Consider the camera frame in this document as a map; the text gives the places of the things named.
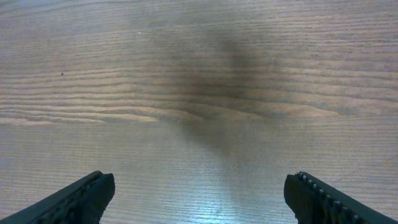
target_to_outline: wooden surface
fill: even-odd
[[[0,218],[101,170],[102,223],[294,223],[305,170],[398,219],[397,8],[0,0]]]

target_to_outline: wooden table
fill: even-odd
[[[0,0],[0,218],[101,170],[102,223],[295,223],[305,170],[398,220],[397,8]]]

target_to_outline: black object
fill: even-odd
[[[8,223],[99,223],[114,195],[113,174],[95,171],[3,220]]]
[[[299,224],[398,224],[306,172],[286,177],[284,196]]]

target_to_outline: wood plank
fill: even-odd
[[[1,117],[396,114],[397,8],[396,0],[0,1]]]
[[[284,179],[305,170],[398,219],[397,134],[398,116],[2,125],[0,218],[101,170],[102,223],[295,223]]]

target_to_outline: wood grain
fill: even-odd
[[[0,1],[0,110],[10,118],[2,121],[396,114],[397,8],[396,0]]]
[[[296,223],[284,180],[305,170],[398,219],[397,133],[398,116],[3,125],[0,218],[101,170],[102,223]]]

